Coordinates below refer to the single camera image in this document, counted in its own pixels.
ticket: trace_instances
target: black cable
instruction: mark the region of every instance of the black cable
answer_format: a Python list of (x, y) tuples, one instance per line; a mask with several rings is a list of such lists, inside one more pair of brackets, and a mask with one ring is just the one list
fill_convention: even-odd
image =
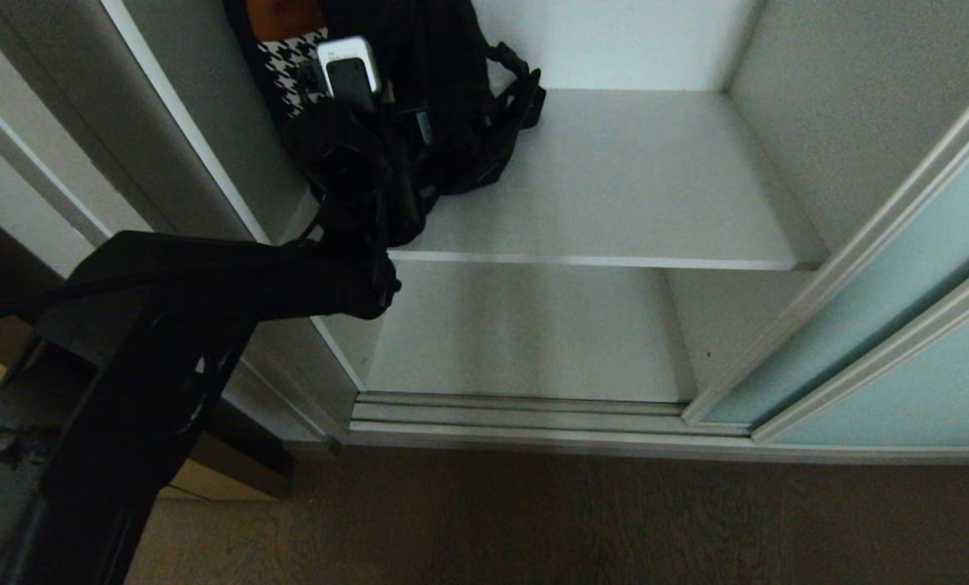
[(243, 258), (240, 260), (227, 260), (227, 262), (186, 264), (186, 266), (172, 266), (167, 269), (154, 271), (137, 271), (137, 273), (101, 278), (87, 282), (66, 283), (57, 286), (57, 288), (35, 293), (35, 295), (12, 297), (12, 299), (1, 301), (0, 319), (4, 319), (6, 316), (13, 314), (43, 311), (47, 307), (52, 307), (67, 301), (105, 295), (105, 293), (116, 293), (118, 290), (127, 288), (183, 282), (206, 276), (206, 274), (214, 273), (214, 271), (232, 271), (246, 269), (247, 267), (262, 266), (262, 264), (264, 266), (270, 266), (273, 263), (290, 262), (291, 259), (298, 257), (299, 254), (291, 252), (287, 254), (270, 254), (254, 258)]

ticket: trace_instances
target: phone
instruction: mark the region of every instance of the phone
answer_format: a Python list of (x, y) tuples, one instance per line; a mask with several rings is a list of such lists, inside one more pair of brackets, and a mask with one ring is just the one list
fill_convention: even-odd
[(369, 82), (369, 92), (380, 92), (380, 74), (376, 70), (376, 60), (372, 47), (365, 37), (347, 37), (336, 41), (318, 44), (318, 64), (325, 72), (325, 88), (329, 96), (336, 97), (338, 85), (345, 89), (361, 85), (359, 77)]

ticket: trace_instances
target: black and white patterned fabric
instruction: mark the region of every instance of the black and white patterned fabric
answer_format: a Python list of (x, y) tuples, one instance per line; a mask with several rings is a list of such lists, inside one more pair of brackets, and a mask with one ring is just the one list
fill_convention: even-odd
[[(268, 76), (276, 86), (289, 118), (303, 110), (303, 100), (300, 99), (298, 89), (298, 70), (309, 60), (318, 60), (315, 50), (326, 37), (328, 30), (321, 28), (300, 37), (287, 38), (284, 41), (261, 41), (257, 44), (257, 49), (264, 56)], [(322, 93), (311, 93), (307, 97), (315, 102), (321, 95)]]

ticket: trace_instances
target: wooden floor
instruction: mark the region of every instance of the wooden floor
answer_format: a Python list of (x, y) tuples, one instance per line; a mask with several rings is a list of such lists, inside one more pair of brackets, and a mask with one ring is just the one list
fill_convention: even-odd
[(161, 500), (128, 583), (969, 585), (969, 467), (348, 448), (285, 503)]

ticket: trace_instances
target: black bag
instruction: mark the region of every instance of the black bag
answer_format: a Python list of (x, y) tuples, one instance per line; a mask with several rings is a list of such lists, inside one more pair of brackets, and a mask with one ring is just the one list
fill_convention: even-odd
[[(288, 155), (314, 186), (325, 240), (403, 245), (442, 195), (496, 182), (518, 132), (536, 125), (540, 71), (492, 47), (470, 0), (322, 0), (329, 37), (365, 37), (393, 103), (365, 112), (318, 99), (283, 127)], [(488, 60), (515, 81), (499, 96)], [(302, 95), (320, 75), (300, 75)]]

